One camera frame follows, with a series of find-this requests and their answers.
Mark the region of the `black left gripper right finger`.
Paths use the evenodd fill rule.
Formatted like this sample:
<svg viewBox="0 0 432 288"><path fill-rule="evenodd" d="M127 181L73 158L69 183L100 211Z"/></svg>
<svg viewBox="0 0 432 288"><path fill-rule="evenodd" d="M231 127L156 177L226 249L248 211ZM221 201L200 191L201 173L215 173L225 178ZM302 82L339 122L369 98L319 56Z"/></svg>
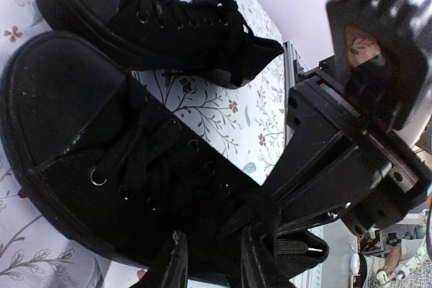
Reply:
<svg viewBox="0 0 432 288"><path fill-rule="evenodd" d="M242 230L240 275L242 287L247 288L295 288L276 266L274 257L252 234L250 227Z"/></svg>

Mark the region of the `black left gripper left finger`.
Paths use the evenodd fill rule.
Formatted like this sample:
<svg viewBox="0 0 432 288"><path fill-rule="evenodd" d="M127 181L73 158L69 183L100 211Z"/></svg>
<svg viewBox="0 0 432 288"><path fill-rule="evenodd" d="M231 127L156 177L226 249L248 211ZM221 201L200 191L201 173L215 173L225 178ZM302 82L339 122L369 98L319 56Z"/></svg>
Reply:
<svg viewBox="0 0 432 288"><path fill-rule="evenodd" d="M174 231L165 242L153 265L130 288L187 287L188 246L186 234Z"/></svg>

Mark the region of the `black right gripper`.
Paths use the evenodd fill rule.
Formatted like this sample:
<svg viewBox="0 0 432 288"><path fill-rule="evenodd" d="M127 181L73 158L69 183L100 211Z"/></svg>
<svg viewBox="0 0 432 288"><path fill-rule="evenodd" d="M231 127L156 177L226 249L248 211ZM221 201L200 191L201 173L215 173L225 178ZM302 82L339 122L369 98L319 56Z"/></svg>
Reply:
<svg viewBox="0 0 432 288"><path fill-rule="evenodd" d="M293 136L262 186L279 234L340 219L355 235L401 221L427 198L430 169L395 132L358 112L319 69L290 89Z"/></svg>

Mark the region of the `black shoelace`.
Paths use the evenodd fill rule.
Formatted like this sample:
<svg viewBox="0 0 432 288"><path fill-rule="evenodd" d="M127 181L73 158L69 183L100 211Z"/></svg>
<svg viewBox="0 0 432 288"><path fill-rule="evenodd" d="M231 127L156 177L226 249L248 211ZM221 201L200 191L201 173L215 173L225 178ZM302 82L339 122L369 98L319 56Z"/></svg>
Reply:
<svg viewBox="0 0 432 288"><path fill-rule="evenodd" d="M146 109L126 122L88 177L119 198L127 253L134 239L159 244L173 230L232 244L254 219L279 222L279 208L251 178L176 117Z"/></svg>

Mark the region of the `red-soled shoe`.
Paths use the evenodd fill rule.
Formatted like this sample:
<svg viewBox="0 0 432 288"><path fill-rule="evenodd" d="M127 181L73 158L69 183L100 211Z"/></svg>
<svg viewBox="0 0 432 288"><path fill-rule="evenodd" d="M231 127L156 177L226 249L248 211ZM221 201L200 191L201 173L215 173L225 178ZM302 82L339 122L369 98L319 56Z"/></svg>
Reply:
<svg viewBox="0 0 432 288"><path fill-rule="evenodd" d="M237 89L283 47L254 34L235 0L35 0L48 25L130 70L168 69Z"/></svg>

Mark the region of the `floral tablecloth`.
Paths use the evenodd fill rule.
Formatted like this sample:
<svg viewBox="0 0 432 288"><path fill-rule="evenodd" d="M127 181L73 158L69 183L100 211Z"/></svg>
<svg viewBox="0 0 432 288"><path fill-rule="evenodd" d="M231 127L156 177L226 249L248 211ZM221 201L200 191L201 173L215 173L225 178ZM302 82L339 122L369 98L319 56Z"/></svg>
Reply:
<svg viewBox="0 0 432 288"><path fill-rule="evenodd" d="M1 62L48 28L34 0L1 0ZM284 148L282 58L238 90L159 71L135 77L235 166L264 182ZM66 239L42 217L1 158L2 287L129 287L145 272Z"/></svg>

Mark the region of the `front aluminium rail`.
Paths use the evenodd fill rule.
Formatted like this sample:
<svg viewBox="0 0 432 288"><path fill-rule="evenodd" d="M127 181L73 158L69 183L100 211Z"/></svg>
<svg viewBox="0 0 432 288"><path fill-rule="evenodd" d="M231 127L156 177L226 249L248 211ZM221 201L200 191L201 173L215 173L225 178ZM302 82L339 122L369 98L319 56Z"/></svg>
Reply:
<svg viewBox="0 0 432 288"><path fill-rule="evenodd" d="M300 76L308 71L305 62L302 60L294 45L290 42L284 42L284 76L285 76L285 145L287 146L293 136L293 130L288 125L288 115L294 111L296 104L290 98L290 89L293 88L300 80Z"/></svg>

